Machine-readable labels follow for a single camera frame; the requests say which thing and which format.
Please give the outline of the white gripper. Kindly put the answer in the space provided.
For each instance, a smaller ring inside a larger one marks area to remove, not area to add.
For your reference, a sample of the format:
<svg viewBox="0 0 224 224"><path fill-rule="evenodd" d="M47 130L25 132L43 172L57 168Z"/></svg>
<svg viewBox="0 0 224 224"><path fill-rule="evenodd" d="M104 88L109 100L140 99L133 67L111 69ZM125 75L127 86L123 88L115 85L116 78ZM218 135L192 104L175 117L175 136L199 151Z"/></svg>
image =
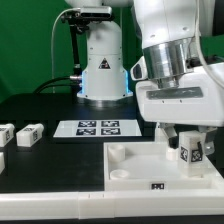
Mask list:
<svg viewBox="0 0 224 224"><path fill-rule="evenodd" d="M141 57L131 68L131 77L137 82L135 93L142 118L159 122L167 145L173 149L178 148L174 124L199 126L204 152L213 154L216 127L224 126L224 88L217 85L202 66L181 76L179 87L172 89L159 89L147 75L145 58Z"/></svg>

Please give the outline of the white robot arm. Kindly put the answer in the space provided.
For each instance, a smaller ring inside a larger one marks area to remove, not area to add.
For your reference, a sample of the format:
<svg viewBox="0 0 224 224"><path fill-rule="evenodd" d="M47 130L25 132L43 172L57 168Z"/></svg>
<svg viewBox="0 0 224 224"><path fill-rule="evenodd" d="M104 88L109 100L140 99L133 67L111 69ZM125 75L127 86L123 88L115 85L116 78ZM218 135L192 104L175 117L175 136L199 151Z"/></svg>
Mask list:
<svg viewBox="0 0 224 224"><path fill-rule="evenodd" d="M88 64L81 99L119 99L126 90L120 28L114 7L132 7L142 57L131 69L143 119L179 140L176 124L197 125L206 154L224 126L224 62L203 57L200 38L212 33L217 0L65 0L87 33Z"/></svg>

